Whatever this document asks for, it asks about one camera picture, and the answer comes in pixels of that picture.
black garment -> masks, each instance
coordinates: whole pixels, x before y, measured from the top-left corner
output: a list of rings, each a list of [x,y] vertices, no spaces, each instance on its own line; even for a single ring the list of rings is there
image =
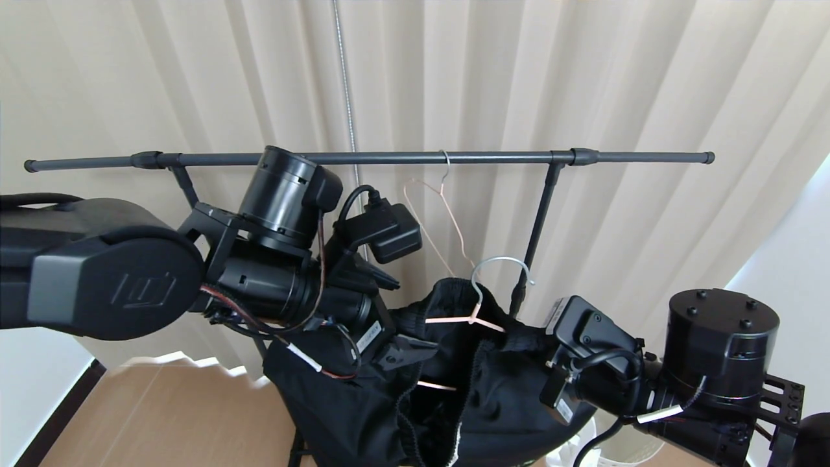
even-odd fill
[[[546,377],[544,330],[507,316],[489,291],[479,316],[506,333],[467,323],[426,325],[427,317],[469,315],[478,302],[470,281],[443,279],[421,302],[392,310],[398,332],[438,342],[439,352],[394,371],[364,365],[337,381],[314,372],[283,346],[272,345],[265,374],[319,467],[449,465],[457,431],[459,467],[528,465],[575,435],[594,409],[583,404],[574,423],[557,423],[539,402]],[[317,361],[348,373],[335,332],[308,332],[293,342]],[[418,380],[453,386],[441,391]]]

curtain fold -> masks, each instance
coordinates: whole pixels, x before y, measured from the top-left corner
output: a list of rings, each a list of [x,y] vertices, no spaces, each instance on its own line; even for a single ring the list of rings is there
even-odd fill
[[[830,2],[4,2],[0,189],[124,198],[176,226],[168,174],[26,174],[25,159],[168,152],[712,150],[713,165],[563,169],[520,318],[579,294],[660,353],[667,300],[722,287],[830,152]],[[364,166],[403,202],[446,166]],[[349,166],[334,171],[354,187]],[[453,165],[446,193],[474,261],[525,253],[545,167]],[[236,210],[251,168],[193,169]],[[441,200],[413,207],[469,276]],[[333,218],[326,219],[327,228]],[[447,275],[428,244],[384,265],[390,307]],[[481,281],[502,305],[511,263]],[[261,374],[253,345],[187,316],[131,342],[81,339],[107,366],[184,351]]]

clothes hanger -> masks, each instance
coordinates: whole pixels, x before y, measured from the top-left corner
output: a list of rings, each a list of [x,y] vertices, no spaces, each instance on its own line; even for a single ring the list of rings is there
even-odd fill
[[[427,318],[426,320],[424,320],[424,322],[426,324],[430,324],[430,323],[434,323],[434,322],[468,322],[470,324],[477,323],[477,324],[481,324],[482,326],[489,327],[490,329],[495,329],[499,332],[504,332],[505,329],[503,327],[498,326],[498,325],[493,324],[493,323],[488,322],[488,321],[484,321],[483,319],[478,317],[478,312],[479,312],[479,310],[481,310],[481,304],[484,302],[484,293],[478,287],[478,283],[476,282],[476,275],[478,275],[478,270],[481,269],[482,266],[484,266],[487,263],[493,263],[495,261],[512,261],[514,263],[520,264],[521,267],[525,270],[525,274],[527,275],[527,282],[530,285],[535,285],[536,284],[536,282],[534,282],[533,279],[530,278],[530,269],[527,267],[527,264],[525,264],[524,261],[513,258],[511,256],[495,256],[493,258],[485,259],[484,261],[478,263],[472,269],[472,274],[471,274],[470,280],[472,282],[472,287],[476,290],[476,293],[478,294],[478,303],[476,303],[476,305],[473,307],[472,313],[470,314],[470,316],[468,316],[468,317],[431,317],[431,318]],[[432,389],[440,389],[440,390],[444,390],[444,391],[456,391],[456,388],[451,387],[451,386],[444,386],[444,385],[429,383],[429,382],[425,382],[425,381],[418,381],[417,385],[418,386],[429,387],[429,388],[432,388]]]
[[[456,221],[456,216],[452,214],[452,209],[450,209],[450,204],[447,202],[447,198],[444,196],[444,182],[447,179],[447,176],[450,174],[450,168],[451,168],[450,155],[447,154],[447,152],[445,150],[441,150],[440,152],[442,154],[444,154],[444,158],[447,160],[447,171],[444,173],[444,176],[441,177],[441,188],[440,189],[435,189],[432,185],[428,184],[427,182],[425,182],[421,179],[409,179],[409,180],[406,181],[406,183],[403,184],[403,198],[406,200],[407,207],[409,208],[409,212],[412,213],[413,217],[415,218],[415,221],[418,222],[419,224],[421,224],[421,230],[423,231],[424,237],[427,237],[427,241],[429,242],[430,245],[432,245],[432,249],[435,250],[435,253],[438,255],[438,258],[441,259],[441,262],[444,264],[444,267],[447,268],[447,271],[450,273],[451,276],[457,277],[456,274],[452,271],[452,268],[450,268],[449,263],[446,261],[446,259],[444,259],[444,256],[441,254],[440,251],[438,251],[438,247],[435,246],[435,243],[432,241],[432,238],[429,236],[429,232],[427,231],[427,227],[423,224],[423,222],[421,222],[421,219],[418,218],[417,213],[415,212],[415,209],[413,208],[412,201],[409,200],[409,194],[407,193],[407,185],[409,185],[411,183],[419,183],[419,184],[422,184],[425,187],[429,188],[435,194],[437,194],[438,196],[441,197],[441,201],[444,202],[444,208],[447,210],[447,214],[449,214],[449,216],[450,216],[450,220],[452,221],[452,225],[455,226],[455,228],[456,228],[456,233],[458,234],[458,240],[461,242],[461,254],[464,256],[464,258],[467,261],[470,262],[470,266],[472,266],[474,268],[476,266],[476,264],[473,263],[472,260],[470,259],[470,257],[467,256],[466,250],[464,249],[464,234],[461,233],[461,228],[458,227],[458,222]]]

horizontal metal bar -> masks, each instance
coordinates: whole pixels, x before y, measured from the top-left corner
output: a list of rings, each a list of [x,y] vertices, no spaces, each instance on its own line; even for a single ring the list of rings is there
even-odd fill
[[[320,152],[298,153],[320,165],[420,165],[443,164],[444,154],[429,152]],[[42,170],[140,167],[163,169],[187,166],[256,165],[260,153],[177,154],[139,153],[128,157],[89,159],[27,160],[29,172]],[[597,152],[592,150],[554,151],[459,151],[448,152],[453,164],[566,164],[586,165],[596,162],[678,162],[709,164],[712,153],[687,152]]]

dark baseboard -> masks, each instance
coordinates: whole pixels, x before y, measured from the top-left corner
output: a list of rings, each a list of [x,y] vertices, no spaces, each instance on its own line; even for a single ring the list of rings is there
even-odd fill
[[[69,420],[72,420],[72,417],[81,408],[81,404],[84,403],[86,397],[92,392],[92,388],[98,384],[98,380],[101,379],[105,371],[106,368],[99,361],[92,361],[90,367],[78,378],[78,381],[69,390],[60,405],[49,416],[49,420],[37,432],[35,439],[29,443],[29,447],[26,448],[20,456],[20,459],[17,460],[15,467],[35,467],[40,465],[43,459],[46,458],[46,454],[49,453],[49,449],[57,441],[57,437],[61,435],[69,424]]]

